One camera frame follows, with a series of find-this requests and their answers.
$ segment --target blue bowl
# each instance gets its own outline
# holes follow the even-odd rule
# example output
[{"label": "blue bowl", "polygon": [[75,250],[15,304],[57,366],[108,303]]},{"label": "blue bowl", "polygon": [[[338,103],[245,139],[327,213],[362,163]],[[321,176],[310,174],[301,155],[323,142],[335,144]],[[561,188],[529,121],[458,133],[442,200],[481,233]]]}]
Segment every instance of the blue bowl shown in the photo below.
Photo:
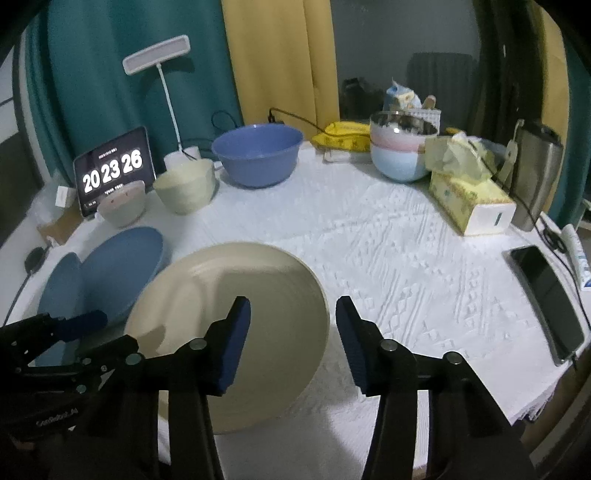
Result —
[{"label": "blue bowl", "polygon": [[291,175],[303,139],[302,132],[288,125],[248,125],[215,139],[212,152],[234,182],[261,188]]},{"label": "blue bowl", "polygon": [[422,179],[429,171],[425,168],[424,154],[398,152],[371,144],[371,160],[384,175],[400,183]]}]

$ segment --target stacked bowls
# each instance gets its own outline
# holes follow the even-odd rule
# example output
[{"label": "stacked bowls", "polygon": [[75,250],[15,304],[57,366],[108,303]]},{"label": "stacked bowls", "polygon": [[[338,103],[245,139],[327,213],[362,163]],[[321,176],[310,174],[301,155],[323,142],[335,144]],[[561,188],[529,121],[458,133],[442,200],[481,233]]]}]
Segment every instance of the stacked bowls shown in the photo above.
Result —
[{"label": "stacked bowls", "polygon": [[427,173],[424,144],[437,128],[406,112],[376,112],[370,118],[371,159],[392,180],[408,183]]},{"label": "stacked bowls", "polygon": [[74,252],[65,255],[47,281],[38,313],[68,319],[100,310],[107,315],[108,326],[82,340],[57,342],[35,359],[36,366],[71,364],[77,352],[121,336],[140,293],[169,262],[162,234],[146,226],[112,236],[84,261]]}]

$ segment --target blue gripper pad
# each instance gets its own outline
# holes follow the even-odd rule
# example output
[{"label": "blue gripper pad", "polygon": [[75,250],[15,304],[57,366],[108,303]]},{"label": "blue gripper pad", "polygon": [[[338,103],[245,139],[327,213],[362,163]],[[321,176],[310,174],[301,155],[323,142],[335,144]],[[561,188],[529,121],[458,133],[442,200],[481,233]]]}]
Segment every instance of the blue gripper pad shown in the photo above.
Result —
[{"label": "blue gripper pad", "polygon": [[210,395],[223,395],[234,382],[246,334],[251,324],[251,303],[236,297],[224,320],[213,322],[205,334],[210,348],[208,380]]},{"label": "blue gripper pad", "polygon": [[384,337],[377,325],[359,316],[351,297],[341,297],[336,302],[336,326],[355,385],[368,397],[381,395],[388,369],[378,357]]}]

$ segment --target small white box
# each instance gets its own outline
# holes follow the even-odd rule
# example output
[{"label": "small white box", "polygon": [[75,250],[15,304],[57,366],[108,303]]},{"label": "small white box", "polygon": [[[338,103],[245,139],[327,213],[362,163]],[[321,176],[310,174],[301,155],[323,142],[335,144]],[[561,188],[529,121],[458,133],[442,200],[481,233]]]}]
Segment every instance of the small white box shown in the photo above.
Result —
[{"label": "small white box", "polygon": [[76,189],[70,187],[57,188],[56,207],[69,208],[76,200]]}]

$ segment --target white bowl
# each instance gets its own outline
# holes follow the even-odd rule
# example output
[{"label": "white bowl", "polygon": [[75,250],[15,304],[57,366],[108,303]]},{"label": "white bowl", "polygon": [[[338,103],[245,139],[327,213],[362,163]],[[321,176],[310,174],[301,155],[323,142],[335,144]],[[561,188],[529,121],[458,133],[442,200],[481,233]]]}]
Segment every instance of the white bowl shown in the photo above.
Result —
[{"label": "white bowl", "polygon": [[166,208],[186,215],[207,205],[216,187],[213,162],[200,158],[180,164],[160,175],[154,190]]},{"label": "white bowl", "polygon": [[392,180],[408,183],[427,175],[425,155],[417,152],[399,152],[371,144],[371,160],[375,167]]},{"label": "white bowl", "polygon": [[143,180],[123,185],[101,200],[96,211],[116,228],[135,222],[146,207],[146,191]]}]

